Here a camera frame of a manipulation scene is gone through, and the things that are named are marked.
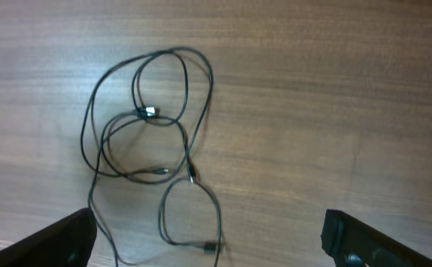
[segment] black cable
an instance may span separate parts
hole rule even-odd
[[[187,134],[186,134],[184,127],[181,125],[181,123],[179,123],[179,120],[183,116],[185,109],[186,109],[186,106],[187,106],[187,97],[189,94],[189,88],[188,88],[188,77],[187,77],[186,64],[185,64],[184,59],[177,52],[190,52],[190,53],[197,55],[205,65],[205,68],[207,71],[207,77],[209,80],[209,90],[207,93],[205,105],[202,109],[201,115],[199,116],[198,122],[196,124],[196,128],[193,132],[193,135],[191,137],[190,142],[188,142]],[[159,116],[158,114],[147,113],[145,107],[139,107],[138,102],[136,101],[136,96],[135,96],[135,90],[138,89],[137,88],[137,82],[139,81],[140,76],[141,76],[144,68],[149,63],[151,63],[154,59],[157,59],[163,55],[175,56],[181,62],[183,70],[184,70],[184,75],[185,75],[185,100],[183,102],[182,109],[179,112],[179,115],[175,119],[170,118],[169,116]],[[132,85],[131,85],[133,106],[134,106],[135,110],[117,114],[110,121],[107,122],[107,124],[104,126],[104,129],[102,131],[100,142],[98,142],[99,150],[97,153],[96,165],[93,166],[92,164],[90,164],[89,159],[87,158],[87,155],[85,153],[84,132],[85,132],[89,112],[90,112],[91,108],[93,108],[93,103],[95,102],[95,99],[96,99],[97,90],[100,88],[100,86],[105,81],[105,79],[108,78],[112,73],[114,73],[117,70],[119,70],[120,68],[122,68],[122,67],[124,67],[130,63],[136,62],[140,59],[146,59],[146,60],[136,70],[135,75],[133,76]],[[82,130],[81,130],[81,136],[80,136],[80,147],[81,147],[81,153],[82,153],[82,157],[84,158],[84,161],[89,166],[89,168],[91,168],[94,171],[93,181],[92,181],[92,184],[90,186],[90,190],[89,190],[89,194],[88,194],[88,198],[87,198],[87,205],[89,206],[89,208],[91,208],[93,210],[95,210],[95,204],[93,203],[93,191],[96,187],[97,179],[99,178],[99,176],[124,177],[125,179],[128,179],[131,182],[137,182],[137,183],[146,184],[146,185],[157,185],[157,184],[162,184],[162,183],[165,183],[165,182],[172,180],[180,172],[181,168],[186,163],[188,178],[175,179],[167,187],[165,193],[163,194],[163,197],[162,197],[162,200],[161,200],[160,206],[159,206],[159,212],[158,212],[159,234],[160,234],[160,237],[166,243],[168,243],[170,245],[193,247],[193,248],[199,248],[199,249],[204,249],[205,251],[213,252],[216,255],[215,260],[214,260],[214,267],[216,267],[217,263],[219,261],[219,255],[221,252],[221,245],[222,245],[221,210],[220,210],[219,204],[218,204],[217,199],[214,196],[214,194],[207,187],[205,187],[203,184],[201,184],[196,179],[196,172],[195,172],[193,163],[190,161],[190,150],[193,147],[193,143],[194,143],[194,140],[196,139],[196,135],[198,133],[199,126],[201,125],[201,122],[204,118],[205,112],[209,106],[212,92],[213,92],[213,71],[212,71],[212,68],[210,66],[210,63],[202,53],[200,53],[197,50],[194,50],[193,48],[173,47],[173,48],[170,48],[167,50],[158,50],[158,51],[155,51],[152,53],[146,53],[144,55],[140,55],[140,56],[133,57],[131,59],[124,60],[124,61],[118,63],[117,65],[113,66],[107,72],[105,72],[104,75],[102,75],[102,77],[96,83],[96,86],[94,87],[94,89],[90,95],[89,102],[87,103],[87,108],[86,108],[85,115],[84,115],[84,121],[82,123]],[[116,129],[112,129],[110,127],[110,125],[112,125],[113,123],[118,122],[121,119],[126,119],[126,118],[132,118],[132,119],[123,123],[122,125],[118,126]],[[182,144],[183,144],[183,148],[185,150],[185,155],[182,157],[182,160],[179,162],[179,164],[177,165],[177,167],[173,171],[169,172],[169,169],[167,169],[167,168],[142,168],[142,169],[135,170],[135,171],[120,171],[108,159],[107,154],[105,153],[104,144],[106,142],[110,141],[110,138],[112,135],[125,129],[127,126],[132,125],[133,123],[137,123],[137,122],[145,122],[145,123],[159,126],[159,127],[169,127],[171,125],[176,125],[178,127],[179,132],[182,135]],[[103,171],[99,170],[101,158],[112,169],[113,173],[103,172]],[[137,174],[161,175],[161,174],[166,174],[166,173],[169,173],[168,177],[158,179],[158,180],[147,180],[147,179],[138,178],[136,176]],[[173,188],[173,186],[176,185],[177,183],[181,182],[181,181],[190,181],[194,185],[197,185],[198,187],[200,187],[210,197],[212,203],[214,204],[214,207],[216,208],[216,215],[217,215],[217,233],[218,234],[217,234],[217,241],[216,242],[206,242],[205,245],[200,245],[200,244],[195,244],[195,243],[175,242],[171,238],[169,238],[166,231],[162,230],[163,228],[165,229],[165,205],[166,205],[167,196],[170,193],[170,190]],[[119,256],[119,252],[117,250],[115,242],[113,241],[112,236],[110,235],[110,233],[108,233],[106,231],[105,227],[102,226],[103,224],[101,222],[99,222],[99,220],[103,220],[103,219],[101,217],[99,217],[99,219],[97,220],[97,226],[99,227],[99,230],[103,233],[103,235],[107,238],[108,242],[112,246],[116,266],[119,266],[119,260],[122,261],[123,263],[125,263]]]

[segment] cable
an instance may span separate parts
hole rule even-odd
[[[207,92],[207,98],[205,100],[204,107],[202,109],[201,115],[199,116],[198,122],[196,124],[196,127],[194,129],[194,132],[193,132],[193,135],[192,135],[190,141],[188,141],[188,137],[187,137],[185,128],[179,122],[179,120],[182,118],[182,116],[185,112],[186,106],[187,106],[189,86],[188,86],[188,75],[187,75],[187,68],[186,68],[185,61],[184,61],[183,57],[180,56],[177,52],[188,52],[188,53],[193,53],[196,56],[198,56],[198,58],[201,59],[201,61],[203,62],[204,66],[205,66],[205,70],[207,71],[207,78],[209,81],[209,90]],[[135,90],[139,90],[139,80],[140,80],[140,77],[142,75],[142,71],[153,60],[155,60],[155,59],[157,59],[163,55],[175,56],[179,60],[179,62],[181,63],[181,65],[183,67],[184,75],[185,75],[185,99],[183,101],[183,105],[182,105],[182,108],[179,112],[179,115],[176,118],[171,118],[169,116],[160,116],[155,112],[155,108],[147,108],[144,106],[140,107],[138,105],[137,100],[136,100]],[[94,116],[93,116],[94,102],[96,100],[96,94],[97,94],[98,89],[100,88],[102,83],[112,73],[115,73],[116,71],[118,71],[122,67],[129,65],[130,63],[136,62],[138,60],[143,60],[143,59],[145,59],[145,61],[136,70],[136,72],[133,76],[132,84],[131,84],[131,88],[130,88],[131,93],[132,93],[134,110],[119,113],[119,114],[115,115],[112,119],[110,119],[105,124],[103,131],[102,131],[102,134],[101,134],[100,139],[99,139],[97,137],[96,126],[95,126]],[[210,253],[215,254],[214,267],[217,266],[217,263],[219,261],[219,255],[221,252],[221,247],[222,247],[221,209],[220,209],[219,203],[217,202],[215,195],[209,190],[209,188],[207,188],[206,186],[201,184],[200,181],[197,179],[196,170],[194,168],[193,163],[190,160],[190,150],[193,147],[193,143],[194,143],[194,140],[196,139],[196,135],[198,133],[199,126],[201,125],[202,120],[205,116],[206,110],[209,106],[212,92],[213,92],[212,67],[210,66],[209,61],[206,59],[206,57],[202,53],[200,53],[199,51],[194,50],[193,48],[190,48],[190,47],[172,47],[172,48],[167,49],[167,50],[157,50],[157,51],[152,52],[152,53],[146,53],[146,54],[143,54],[140,56],[133,57],[131,59],[124,60],[124,61],[116,64],[115,66],[111,67],[107,72],[104,73],[104,75],[102,75],[102,77],[96,83],[96,85],[95,85],[95,87],[94,87],[94,89],[90,95],[89,102],[87,103],[87,108],[86,108],[86,111],[84,114],[84,120],[82,123],[82,129],[81,129],[81,135],[80,135],[80,148],[81,148],[82,157],[83,157],[85,163],[94,172],[93,181],[91,183],[88,198],[87,198],[87,205],[89,206],[90,209],[92,209],[93,211],[95,211],[98,214],[97,226],[98,226],[99,230],[103,233],[103,235],[106,237],[106,239],[108,240],[109,244],[112,247],[116,267],[119,266],[119,261],[121,263],[124,263],[127,265],[135,265],[135,264],[127,263],[120,257],[119,252],[118,252],[117,247],[116,247],[116,244],[115,244],[110,232],[108,231],[107,226],[105,225],[103,218],[100,216],[100,214],[96,210],[96,205],[93,201],[93,192],[94,192],[94,189],[96,187],[96,183],[97,183],[98,178],[99,177],[113,177],[113,178],[123,177],[123,178],[125,178],[131,182],[137,182],[137,183],[141,183],[141,184],[145,184],[145,185],[158,185],[158,184],[169,182],[173,178],[175,178],[176,175],[180,172],[180,170],[182,169],[182,167],[185,164],[186,164],[188,178],[178,178],[178,179],[175,179],[174,181],[172,181],[172,183],[167,187],[165,193],[163,194],[162,200],[160,202],[159,212],[158,212],[159,235],[166,243],[168,243],[170,245],[197,248],[197,249],[202,249],[205,252],[210,252]],[[89,117],[89,113],[90,113],[92,132],[94,135],[96,145],[98,147],[95,165],[92,165],[90,163],[90,161],[87,158],[87,155],[85,153],[85,149],[84,149],[84,132],[86,129],[87,118]],[[126,122],[124,122],[121,125],[119,125],[118,127],[116,127],[116,125],[120,121],[122,121],[123,119],[129,119],[129,120],[127,120]],[[174,168],[172,171],[170,171],[169,168],[141,168],[141,169],[137,169],[134,171],[126,171],[126,170],[122,169],[122,167],[119,164],[115,164],[115,162],[114,162],[115,160],[114,160],[114,157],[113,157],[111,149],[110,149],[111,136],[113,136],[114,134],[116,134],[119,131],[124,130],[127,126],[132,125],[132,124],[137,123],[137,122],[144,122],[144,123],[155,125],[158,127],[169,127],[171,125],[175,125],[179,129],[179,132],[182,136],[182,144],[183,144],[183,148],[185,150],[185,154],[182,157],[179,164],[176,166],[176,168]],[[108,152],[106,152],[104,149],[106,144],[107,144],[107,151]],[[108,166],[111,169],[111,172],[100,171],[101,162],[102,162],[102,164],[105,164],[106,166]],[[138,174],[152,174],[154,176],[160,176],[160,175],[164,175],[164,174],[169,174],[169,175],[167,177],[161,178],[161,179],[148,180],[148,179],[142,179],[140,177],[137,177]],[[189,181],[192,184],[197,185],[200,189],[202,189],[209,196],[212,203],[214,204],[214,207],[216,209],[216,216],[217,216],[217,241],[208,241],[204,245],[202,245],[202,244],[191,243],[191,242],[189,242],[189,243],[176,242],[176,241],[173,241],[171,238],[169,238],[169,236],[166,232],[166,227],[165,227],[166,199],[167,199],[167,196],[170,193],[171,189],[174,187],[174,185],[176,185],[182,181]]]

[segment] brown wood tabletop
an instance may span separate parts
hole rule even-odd
[[[334,266],[321,249],[325,210],[343,210],[432,258],[432,1],[0,1],[0,250],[86,206],[92,171],[79,150],[90,92],[115,63],[187,45],[214,71],[192,157],[222,207],[219,266]],[[98,129],[130,110],[137,65],[105,82]],[[191,132],[207,80],[189,64]],[[156,60],[145,104],[175,116],[181,65]],[[86,149],[96,155],[90,131]],[[116,135],[125,168],[174,165],[177,128]],[[212,266],[165,244],[166,185],[102,178],[96,202],[123,258],[141,266]],[[177,240],[216,237],[210,200],[178,185],[167,204]],[[90,266],[113,266],[99,234]]]

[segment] black object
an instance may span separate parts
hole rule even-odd
[[[96,218],[83,208],[0,251],[0,267],[85,267],[96,235]]]
[[[432,260],[342,211],[326,211],[321,240],[336,267],[432,267]]]

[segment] wood grain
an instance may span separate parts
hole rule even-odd
[[[222,205],[220,266],[333,266],[319,235],[338,208],[432,257],[432,1],[0,1],[0,249],[86,205],[84,108],[120,60],[189,45],[215,88],[193,160]],[[132,71],[96,101],[97,125],[130,108]],[[190,70],[183,123],[207,92]],[[142,96],[168,115],[183,97],[171,58],[145,69]],[[95,155],[90,132],[86,148]],[[136,125],[113,141],[126,168],[175,164],[176,129]],[[122,256],[143,266],[211,266],[168,247],[165,185],[103,179],[96,201]],[[167,207],[181,240],[214,238],[207,197],[179,185]],[[112,266],[98,237],[90,266]]]

